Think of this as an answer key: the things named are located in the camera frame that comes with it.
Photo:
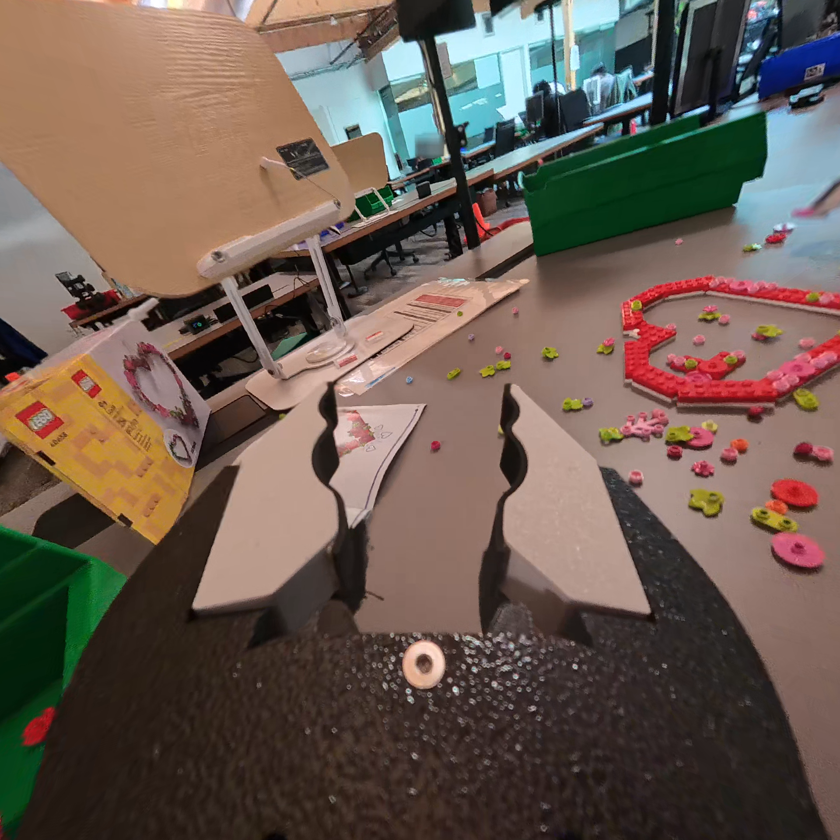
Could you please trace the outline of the long wooden desk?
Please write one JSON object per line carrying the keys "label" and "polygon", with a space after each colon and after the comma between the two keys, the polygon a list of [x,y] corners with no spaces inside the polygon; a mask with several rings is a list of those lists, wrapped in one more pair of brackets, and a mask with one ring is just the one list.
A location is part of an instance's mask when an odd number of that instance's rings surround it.
{"label": "long wooden desk", "polygon": [[[268,313],[277,312],[290,301],[306,297],[309,292],[315,290],[318,281],[314,275],[279,273],[264,276],[256,282],[246,284],[240,288],[239,294],[263,284],[270,285],[274,298],[250,310],[253,319],[263,318]],[[168,353],[174,361],[178,361],[242,329],[238,317],[224,323],[216,321],[214,309],[228,300],[220,289],[210,293],[202,292],[196,296],[194,302],[190,302],[187,298],[162,299],[143,315],[142,322],[149,331],[152,342]],[[124,320],[134,309],[141,308],[150,301],[151,299],[146,295],[122,298],[109,308],[71,320],[70,326],[75,336],[66,349],[80,351],[84,343],[102,339],[107,328]],[[207,316],[213,321],[213,325],[195,335],[180,334],[179,328],[183,321],[196,314]]]}

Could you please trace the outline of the yellow lego box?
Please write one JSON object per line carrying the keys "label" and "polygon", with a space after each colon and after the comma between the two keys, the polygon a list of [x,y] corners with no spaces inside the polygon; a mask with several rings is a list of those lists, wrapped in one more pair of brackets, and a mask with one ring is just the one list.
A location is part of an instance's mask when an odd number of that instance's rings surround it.
{"label": "yellow lego box", "polygon": [[142,322],[79,339],[2,389],[2,434],[159,543],[191,489],[210,409]]}

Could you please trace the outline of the scattered small lego pieces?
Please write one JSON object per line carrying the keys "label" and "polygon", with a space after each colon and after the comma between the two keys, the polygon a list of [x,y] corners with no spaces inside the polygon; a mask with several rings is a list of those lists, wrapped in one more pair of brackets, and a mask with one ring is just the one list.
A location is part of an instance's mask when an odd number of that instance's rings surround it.
{"label": "scattered small lego pieces", "polygon": [[[490,490],[504,490],[501,399],[515,384],[592,455],[618,473],[618,489],[699,528],[714,561],[745,564],[758,552],[815,573],[838,553],[838,370],[771,407],[677,407],[626,385],[622,303],[648,288],[714,276],[819,291],[788,277],[790,254],[736,255],[739,227],[714,227],[670,245],[653,234],[604,247],[532,258],[530,282],[408,365],[399,384],[427,404],[421,431],[446,466],[427,469],[430,490],[412,491],[413,516],[458,547]],[[647,320],[675,327],[651,361],[725,351],[745,354],[735,380],[758,380],[802,348],[838,335],[838,317],[759,301],[671,298]]]}

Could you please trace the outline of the stack of green plastic trays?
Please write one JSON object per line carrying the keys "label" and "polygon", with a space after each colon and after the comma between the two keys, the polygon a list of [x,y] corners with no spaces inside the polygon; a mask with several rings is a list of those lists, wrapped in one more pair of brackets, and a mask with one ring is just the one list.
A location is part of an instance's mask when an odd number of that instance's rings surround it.
{"label": "stack of green plastic trays", "polygon": [[768,157],[767,113],[692,114],[540,166],[523,180],[536,256],[736,205]]}

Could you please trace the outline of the green divided plastic bin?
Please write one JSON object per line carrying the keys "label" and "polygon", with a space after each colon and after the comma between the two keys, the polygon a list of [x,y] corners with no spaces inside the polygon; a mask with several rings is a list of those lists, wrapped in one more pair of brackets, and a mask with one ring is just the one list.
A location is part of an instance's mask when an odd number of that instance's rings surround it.
{"label": "green divided plastic bin", "polygon": [[17,833],[46,742],[27,749],[22,731],[43,709],[57,711],[126,580],[107,563],[1,528],[2,838]]}

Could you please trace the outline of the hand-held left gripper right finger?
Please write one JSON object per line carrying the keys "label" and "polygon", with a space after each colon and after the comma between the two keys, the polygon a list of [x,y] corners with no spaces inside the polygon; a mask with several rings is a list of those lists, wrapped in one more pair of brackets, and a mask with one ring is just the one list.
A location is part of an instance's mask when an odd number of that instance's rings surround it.
{"label": "hand-held left gripper right finger", "polygon": [[479,619],[520,611],[541,635],[591,638],[586,615],[651,622],[653,609],[595,458],[522,388],[501,399],[507,481],[479,570]]}

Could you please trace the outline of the small green bins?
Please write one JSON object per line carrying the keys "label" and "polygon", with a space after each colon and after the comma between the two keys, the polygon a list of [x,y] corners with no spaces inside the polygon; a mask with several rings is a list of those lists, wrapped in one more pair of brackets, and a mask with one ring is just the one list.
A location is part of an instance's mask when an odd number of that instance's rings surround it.
{"label": "small green bins", "polygon": [[367,191],[358,192],[354,197],[354,215],[359,219],[370,219],[389,213],[394,200],[395,195],[393,189],[387,183],[380,189],[372,188]]}

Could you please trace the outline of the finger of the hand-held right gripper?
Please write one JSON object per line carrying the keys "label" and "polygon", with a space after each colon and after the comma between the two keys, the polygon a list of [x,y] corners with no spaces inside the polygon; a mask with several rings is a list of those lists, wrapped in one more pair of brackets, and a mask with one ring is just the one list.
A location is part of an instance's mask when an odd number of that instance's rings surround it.
{"label": "finger of the hand-held right gripper", "polygon": [[808,204],[791,212],[794,218],[825,217],[839,208],[839,179],[824,188]]}

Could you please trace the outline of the black oblong device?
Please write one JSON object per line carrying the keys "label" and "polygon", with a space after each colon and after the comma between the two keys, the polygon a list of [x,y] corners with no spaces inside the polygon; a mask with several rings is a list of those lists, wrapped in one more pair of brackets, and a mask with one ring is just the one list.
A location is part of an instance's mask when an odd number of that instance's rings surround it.
{"label": "black oblong device", "polygon": [[[274,294],[270,285],[266,283],[251,290],[243,291],[241,298],[244,306],[250,311],[271,301]],[[213,313],[218,323],[224,323],[237,317],[236,309],[230,300],[215,308]]]}

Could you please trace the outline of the black office chair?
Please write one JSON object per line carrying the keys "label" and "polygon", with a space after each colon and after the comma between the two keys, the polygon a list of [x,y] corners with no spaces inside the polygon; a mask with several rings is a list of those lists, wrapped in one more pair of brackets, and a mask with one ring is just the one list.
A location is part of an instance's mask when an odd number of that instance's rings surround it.
{"label": "black office chair", "polygon": [[384,271],[387,276],[395,277],[400,266],[403,266],[405,263],[408,263],[411,266],[416,266],[419,262],[420,259],[417,253],[413,250],[405,249],[403,243],[398,241],[393,246],[383,248],[383,250],[373,258],[371,263],[364,268],[363,278],[368,280],[376,277],[377,272],[381,267],[384,267]]}

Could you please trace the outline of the clear plastic packet with sheet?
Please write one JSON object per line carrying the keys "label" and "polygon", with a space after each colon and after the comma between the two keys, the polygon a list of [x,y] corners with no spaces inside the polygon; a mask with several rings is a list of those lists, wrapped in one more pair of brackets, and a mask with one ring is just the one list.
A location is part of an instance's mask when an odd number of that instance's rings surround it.
{"label": "clear plastic packet with sheet", "polygon": [[438,278],[367,312],[369,319],[380,315],[395,318],[403,321],[410,329],[386,349],[377,351],[351,373],[340,377],[335,383],[337,396],[361,396],[529,282],[528,278]]}

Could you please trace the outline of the black monitor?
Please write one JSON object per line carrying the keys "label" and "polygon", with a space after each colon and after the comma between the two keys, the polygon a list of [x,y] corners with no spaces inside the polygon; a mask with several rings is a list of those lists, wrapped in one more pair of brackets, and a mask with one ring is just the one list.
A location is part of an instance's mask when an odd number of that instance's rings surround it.
{"label": "black monitor", "polygon": [[679,32],[668,115],[706,108],[717,113],[732,93],[749,1],[688,1]]}

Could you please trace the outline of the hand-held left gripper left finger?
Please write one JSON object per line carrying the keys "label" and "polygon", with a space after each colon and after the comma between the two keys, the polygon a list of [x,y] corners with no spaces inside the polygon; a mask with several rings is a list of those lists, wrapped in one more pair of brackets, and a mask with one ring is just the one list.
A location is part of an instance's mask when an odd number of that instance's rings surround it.
{"label": "hand-held left gripper left finger", "polygon": [[361,635],[369,515],[350,514],[331,484],[338,420],[334,388],[321,386],[236,459],[192,620],[251,614],[249,646]]}

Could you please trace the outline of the blue crate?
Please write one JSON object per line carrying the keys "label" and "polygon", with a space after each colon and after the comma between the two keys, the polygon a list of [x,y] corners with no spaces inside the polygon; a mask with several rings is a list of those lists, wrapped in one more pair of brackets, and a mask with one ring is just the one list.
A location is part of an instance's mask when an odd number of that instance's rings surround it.
{"label": "blue crate", "polygon": [[759,68],[759,100],[839,79],[839,33],[766,58]]}

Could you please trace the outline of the black monitor post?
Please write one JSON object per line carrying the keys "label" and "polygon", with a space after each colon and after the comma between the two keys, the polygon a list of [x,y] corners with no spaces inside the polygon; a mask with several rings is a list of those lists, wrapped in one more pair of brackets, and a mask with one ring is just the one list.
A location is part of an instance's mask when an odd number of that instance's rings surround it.
{"label": "black monitor post", "polygon": [[470,1],[396,1],[395,10],[402,40],[419,44],[423,54],[426,74],[433,89],[433,100],[437,104],[438,122],[444,131],[450,171],[455,178],[467,247],[475,249],[480,245],[480,237],[461,157],[459,132],[449,105],[436,41],[438,36],[476,27],[472,3]]}

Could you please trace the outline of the wooden book stand white base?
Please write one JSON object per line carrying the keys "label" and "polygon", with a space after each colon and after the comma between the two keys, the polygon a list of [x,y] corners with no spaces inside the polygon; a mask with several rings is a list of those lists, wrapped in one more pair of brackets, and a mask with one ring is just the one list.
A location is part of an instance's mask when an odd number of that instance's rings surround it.
{"label": "wooden book stand white base", "polygon": [[[97,2],[1,6],[2,163],[110,278],[152,298],[221,286],[277,410],[408,333],[343,319],[320,245],[355,209],[283,66],[236,17]],[[331,329],[274,360],[238,278],[304,242]]]}

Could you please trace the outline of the orange cone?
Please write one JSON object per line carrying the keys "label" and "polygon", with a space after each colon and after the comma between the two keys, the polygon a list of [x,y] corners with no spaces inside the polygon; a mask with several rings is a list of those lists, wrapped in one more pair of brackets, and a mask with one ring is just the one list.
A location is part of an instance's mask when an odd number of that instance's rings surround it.
{"label": "orange cone", "polygon": [[472,213],[476,222],[476,232],[480,245],[516,225],[530,223],[529,217],[512,217],[508,220],[503,220],[498,225],[490,225],[485,219],[481,206],[478,203],[472,204]]}

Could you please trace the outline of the red lego flower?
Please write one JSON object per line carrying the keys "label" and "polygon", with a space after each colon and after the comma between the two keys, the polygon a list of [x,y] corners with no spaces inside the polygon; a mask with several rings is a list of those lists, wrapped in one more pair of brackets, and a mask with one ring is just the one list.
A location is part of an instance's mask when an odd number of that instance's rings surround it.
{"label": "red lego flower", "polygon": [[22,731],[22,745],[27,749],[31,749],[42,744],[49,734],[55,717],[56,708],[48,707],[43,709],[37,716],[31,718]]}

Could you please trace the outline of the red lego heart frame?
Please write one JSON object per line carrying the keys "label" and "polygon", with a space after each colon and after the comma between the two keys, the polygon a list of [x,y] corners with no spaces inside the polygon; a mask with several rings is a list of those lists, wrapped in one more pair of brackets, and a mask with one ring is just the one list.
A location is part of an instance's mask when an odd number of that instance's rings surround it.
{"label": "red lego heart frame", "polygon": [[707,360],[676,356],[658,366],[651,354],[676,339],[675,327],[647,320],[648,311],[671,298],[713,296],[759,301],[838,317],[839,295],[834,291],[781,287],[775,283],[701,276],[646,289],[622,303],[624,381],[640,392],[663,398],[677,407],[775,406],[815,380],[838,370],[839,338],[801,348],[791,360],[758,380],[735,380],[733,373],[746,362],[744,353],[725,351]]}

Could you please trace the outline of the lego instruction booklet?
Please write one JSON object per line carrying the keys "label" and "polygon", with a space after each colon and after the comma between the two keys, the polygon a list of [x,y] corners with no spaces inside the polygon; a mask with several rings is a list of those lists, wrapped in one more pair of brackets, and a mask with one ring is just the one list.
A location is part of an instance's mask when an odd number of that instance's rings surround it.
{"label": "lego instruction booklet", "polygon": [[330,486],[340,495],[350,529],[370,515],[385,473],[417,425],[426,405],[345,406],[333,440],[339,467]]}

